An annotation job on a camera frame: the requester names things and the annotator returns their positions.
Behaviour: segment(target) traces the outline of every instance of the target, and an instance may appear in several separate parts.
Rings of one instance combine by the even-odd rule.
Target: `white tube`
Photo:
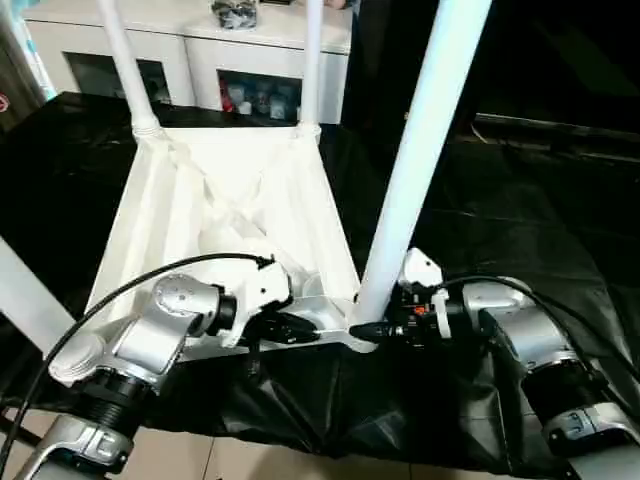
[[[308,126],[318,125],[323,8],[323,0],[307,0],[307,42],[304,49],[305,64],[300,123]]]
[[[382,320],[458,105],[491,0],[440,0],[350,322]]]
[[[0,237],[0,311],[43,356],[75,323],[69,312]]]
[[[113,60],[131,110],[131,125],[136,136],[156,135],[160,123],[151,110],[138,63],[118,11],[116,0],[98,0],[104,28],[113,50]]]

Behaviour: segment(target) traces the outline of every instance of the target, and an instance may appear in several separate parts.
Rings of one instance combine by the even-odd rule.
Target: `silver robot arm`
[[[549,316],[504,285],[463,288],[480,332],[499,340],[520,370],[522,390],[550,450],[570,465],[568,478],[638,478],[640,428],[611,399],[602,374],[579,358]]]
[[[235,295],[187,275],[158,280],[142,314],[124,322],[108,342],[81,335],[56,358],[52,374],[82,391],[79,413],[58,416],[16,480],[120,473],[145,406],[161,391],[187,337],[216,335],[235,345],[253,315],[266,305],[284,304],[290,295],[288,276],[275,263]]]
[[[414,348],[490,337],[518,371],[550,450],[568,461],[567,478],[639,477],[640,427],[612,399],[603,374],[580,358],[565,333],[527,295],[495,282],[470,283],[462,289],[461,302],[450,301],[449,292],[433,292],[442,272],[417,249],[407,254],[398,283],[402,288],[389,311],[392,322],[358,325],[352,335],[371,342],[395,337]]]

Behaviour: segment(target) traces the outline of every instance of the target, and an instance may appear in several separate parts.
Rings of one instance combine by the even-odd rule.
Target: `tiled floor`
[[[30,412],[25,422],[43,435],[54,415]],[[141,429],[136,448],[117,479],[140,480],[491,480],[498,477],[458,472],[422,465],[407,465],[365,457],[340,460],[316,457],[284,447],[258,445],[229,438],[215,442],[187,433]],[[7,476],[13,478],[29,455],[29,449],[14,447]]]

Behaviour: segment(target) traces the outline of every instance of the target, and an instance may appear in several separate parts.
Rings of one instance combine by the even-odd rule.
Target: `black cable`
[[[625,413],[625,415],[627,415],[627,417],[633,420],[636,425],[640,425],[640,416],[638,416],[638,414],[633,411],[633,408],[631,408],[631,405],[629,405],[625,400],[623,400],[622,397],[618,395],[613,388],[608,387],[606,392],[609,398],[613,400],[614,403],[620,406],[620,408]]]
[[[618,362],[620,362],[620,364],[633,377],[633,379],[640,384],[640,372],[635,367],[635,365],[633,365],[633,363],[631,363],[627,359],[627,357],[622,354],[622,352],[611,340],[609,340],[604,335],[602,335],[602,333],[600,333],[598,329],[589,320],[587,320],[585,316],[576,312],[574,309],[564,305],[558,300],[555,300],[554,298],[549,297],[548,295],[544,295],[542,293],[531,290],[528,287],[525,287],[514,280],[509,280],[509,279],[498,277],[495,275],[482,275],[482,274],[465,275],[461,277],[452,278],[450,280],[445,280],[440,285],[430,287],[429,289],[433,292],[436,292],[442,288],[447,289],[454,286],[466,285],[469,283],[480,283],[480,282],[499,283],[507,287],[513,288],[514,290],[517,290],[518,292],[530,298],[540,309],[542,309],[549,316],[549,318],[551,318],[551,320],[556,324],[556,326],[558,326],[558,328],[560,328],[565,333],[567,338],[571,340],[572,346],[576,349],[576,352],[579,355],[582,354],[583,356],[587,357],[588,355],[585,355],[582,348],[576,345],[576,342],[573,339],[573,336],[571,335],[571,333],[568,331],[564,323],[560,321],[558,317],[555,315],[555,313],[549,308],[549,305],[554,308],[557,308],[558,310],[563,311],[570,317],[574,318],[581,325],[583,325],[587,329],[587,331],[591,335],[593,335],[593,337],[603,347],[605,347]]]
[[[117,288],[107,296],[105,296],[102,300],[96,303],[93,307],[91,307],[80,320],[78,320],[69,330],[65,332],[64,335],[58,340],[51,351],[47,354],[46,358],[42,362],[40,369],[36,372],[36,375],[33,378],[31,386],[27,391],[24,399],[22,400],[22,404],[20,405],[20,409],[16,413],[16,417],[14,419],[13,426],[9,431],[7,438],[2,444],[2,450],[0,451],[0,479],[4,476],[4,471],[7,466],[7,460],[9,458],[9,453],[11,453],[11,447],[15,442],[18,433],[20,431],[20,425],[24,420],[24,417],[31,406],[31,402],[40,387],[42,380],[45,378],[45,374],[49,369],[49,365],[53,359],[60,353],[60,351],[64,348],[65,344],[73,337],[73,335],[83,326],[85,325],[93,316],[95,316],[100,310],[106,307],[109,303],[115,300],[117,297],[122,295],[123,293],[131,290],[134,287],[137,287],[141,283],[144,283],[152,278],[157,277],[158,275],[162,275],[163,273],[169,272],[171,270],[175,270],[176,268],[183,267],[185,265],[191,265],[199,262],[206,262],[209,260],[225,260],[225,259],[234,259],[234,260],[250,260],[258,264],[258,267],[262,268],[273,263],[273,260],[258,257],[256,255],[249,255],[245,253],[210,253],[205,255],[199,255],[197,257],[185,258],[183,260],[179,260],[177,262],[170,263],[163,267],[160,267],[156,270],[152,270],[148,273],[140,275],[137,278],[134,278],[130,282],[122,285]]]
[[[13,428],[13,424],[13,420],[8,419],[4,415],[0,415],[0,431],[7,433],[11,428]],[[24,443],[28,447],[36,448],[42,441],[42,438],[35,433],[30,432],[26,428],[20,427],[18,429],[18,436],[16,437],[16,440]]]

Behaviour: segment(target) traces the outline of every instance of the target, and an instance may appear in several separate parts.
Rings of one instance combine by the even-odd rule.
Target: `black tablecloth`
[[[273,125],[195,108],[157,113],[167,127]],[[123,102],[63,94],[0,145],[0,235],[75,314],[86,302],[135,152],[128,122]],[[380,162],[335,126],[324,128],[321,151],[362,271],[392,159]],[[448,274],[507,274],[561,299],[637,363],[637,205],[639,164],[452,142],[413,243]],[[579,326],[572,331],[638,407],[638,390],[607,352]],[[3,402],[20,398],[38,361],[19,332],[0,321]],[[479,344],[422,353],[388,345],[368,355],[341,345],[307,347],[263,354],[261,365],[257,378],[247,375],[243,357],[180,365],[148,412],[148,425],[512,475],[544,476],[558,466],[517,381]],[[51,382],[38,403],[66,410],[73,400]]]

